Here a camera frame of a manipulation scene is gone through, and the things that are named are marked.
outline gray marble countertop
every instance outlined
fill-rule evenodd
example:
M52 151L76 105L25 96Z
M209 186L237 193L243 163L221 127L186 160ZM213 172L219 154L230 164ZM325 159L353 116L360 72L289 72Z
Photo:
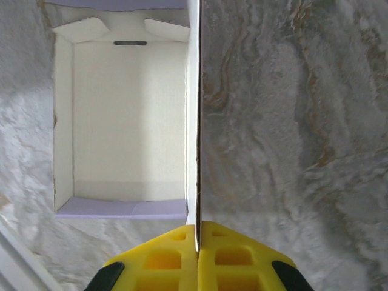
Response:
M82 290L184 221L55 219L60 18L0 0L0 214ZM388 2L209 0L203 22L205 219L284 252L317 291L388 290Z

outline open cardboard box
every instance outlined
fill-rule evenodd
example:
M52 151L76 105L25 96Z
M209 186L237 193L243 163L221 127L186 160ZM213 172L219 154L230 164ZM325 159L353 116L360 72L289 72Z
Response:
M134 1L112 2L128 10ZM194 224L200 7L199 0L185 10L168 9L182 1L165 2L136 8L167 10L73 8L79 20L54 28L57 216L188 215ZM184 22L185 13L189 27L173 23Z

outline white cardboard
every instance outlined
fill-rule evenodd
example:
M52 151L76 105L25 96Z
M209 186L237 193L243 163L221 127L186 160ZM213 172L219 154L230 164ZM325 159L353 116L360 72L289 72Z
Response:
M97 18L84 8L78 18L91 17L54 29L56 211L73 196L186 198L192 216L199 78L193 2L191 30L155 19L155 11L95 11Z

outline black rubber piece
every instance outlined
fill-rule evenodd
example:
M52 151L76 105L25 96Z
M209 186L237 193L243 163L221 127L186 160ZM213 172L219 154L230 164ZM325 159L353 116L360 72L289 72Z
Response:
M101 268L86 287L85 291L111 291L116 284L125 265L115 262Z
M313 291L298 269L281 261L273 261L272 267L287 291Z

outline purple box edge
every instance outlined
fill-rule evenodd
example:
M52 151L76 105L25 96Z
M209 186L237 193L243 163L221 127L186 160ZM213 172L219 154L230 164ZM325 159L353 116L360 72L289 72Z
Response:
M141 9L186 9L186 0L46 0L63 6L94 8L107 11L133 11Z
M186 200L123 202L71 197L57 212L58 218L184 219Z

